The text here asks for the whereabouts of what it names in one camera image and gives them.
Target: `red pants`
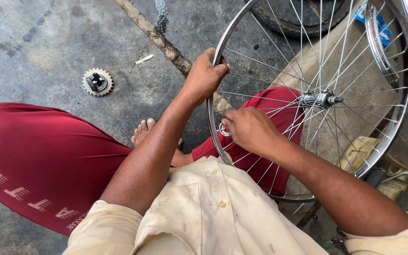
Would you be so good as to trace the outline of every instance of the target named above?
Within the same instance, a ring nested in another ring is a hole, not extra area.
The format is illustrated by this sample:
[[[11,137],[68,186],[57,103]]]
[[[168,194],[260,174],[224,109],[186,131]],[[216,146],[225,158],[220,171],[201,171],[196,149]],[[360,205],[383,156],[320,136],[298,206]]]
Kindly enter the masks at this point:
[[[285,87],[268,89],[257,96],[284,101],[295,99]],[[285,105],[286,102],[251,98],[243,107]],[[301,108],[285,108],[272,120],[280,131],[285,131],[301,113]],[[292,140],[298,143],[301,133],[299,126]],[[220,141],[225,146],[232,139],[224,136]],[[93,124],[63,110],[0,103],[0,202],[42,226],[69,236],[132,150]],[[234,161],[247,154],[235,144],[227,151]],[[211,138],[192,153],[195,160],[218,156]],[[258,158],[250,154],[235,166],[247,170]],[[269,165],[267,160],[260,160],[249,174],[258,181]],[[287,171],[272,165],[259,184],[268,192],[275,178],[272,192],[280,194],[284,192],[288,176]]]

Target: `forearm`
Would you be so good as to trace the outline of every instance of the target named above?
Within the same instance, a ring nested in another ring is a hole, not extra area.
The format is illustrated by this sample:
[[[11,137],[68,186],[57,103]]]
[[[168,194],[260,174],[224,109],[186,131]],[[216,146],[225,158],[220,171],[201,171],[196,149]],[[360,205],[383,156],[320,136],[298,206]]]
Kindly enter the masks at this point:
[[[377,189],[284,139],[267,157],[298,178],[343,231],[388,236],[408,229],[408,215]]]
[[[197,103],[183,92],[178,94],[143,142],[119,166],[102,200],[144,215],[166,183],[177,141]]]

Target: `floor crack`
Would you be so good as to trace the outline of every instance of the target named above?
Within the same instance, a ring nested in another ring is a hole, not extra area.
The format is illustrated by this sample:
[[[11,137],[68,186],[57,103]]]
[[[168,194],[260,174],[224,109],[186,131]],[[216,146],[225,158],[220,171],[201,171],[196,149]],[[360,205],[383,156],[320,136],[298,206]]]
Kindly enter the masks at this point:
[[[141,50],[141,53],[139,53],[139,55],[138,55],[138,57],[137,57],[138,60],[142,57],[142,55],[143,55],[143,53],[145,52],[146,48],[149,47],[149,46],[151,46],[151,45],[153,45],[153,43],[150,42],[149,44],[147,44],[146,46],[143,47],[143,50]],[[135,69],[135,66],[136,66],[136,63],[132,66],[132,68],[131,68],[131,70],[130,70],[130,74],[132,74],[133,69]]]
[[[191,62],[186,59],[178,49],[160,33],[155,26],[135,7],[130,0],[114,0],[127,16],[143,31],[150,41],[163,52],[166,59],[171,61],[179,72],[187,78],[191,69]],[[230,102],[220,93],[215,92],[213,105],[217,111],[233,108]]]

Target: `cream shirt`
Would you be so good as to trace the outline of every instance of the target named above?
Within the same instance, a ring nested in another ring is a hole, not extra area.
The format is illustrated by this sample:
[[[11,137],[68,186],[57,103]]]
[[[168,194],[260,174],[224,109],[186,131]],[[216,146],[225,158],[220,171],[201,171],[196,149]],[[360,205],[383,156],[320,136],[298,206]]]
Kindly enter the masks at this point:
[[[351,235],[346,246],[355,255],[408,254],[408,229],[387,237]],[[171,168],[144,217],[96,201],[63,254],[328,255],[245,171],[215,157]]]

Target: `shirt pocket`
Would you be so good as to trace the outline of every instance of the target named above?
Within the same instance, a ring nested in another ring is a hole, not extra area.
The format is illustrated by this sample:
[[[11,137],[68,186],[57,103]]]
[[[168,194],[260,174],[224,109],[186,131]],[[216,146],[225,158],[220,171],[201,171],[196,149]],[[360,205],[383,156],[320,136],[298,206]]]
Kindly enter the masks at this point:
[[[149,245],[148,236],[160,233],[177,236],[193,252],[201,254],[202,217],[198,183],[163,189],[141,220],[135,250]]]

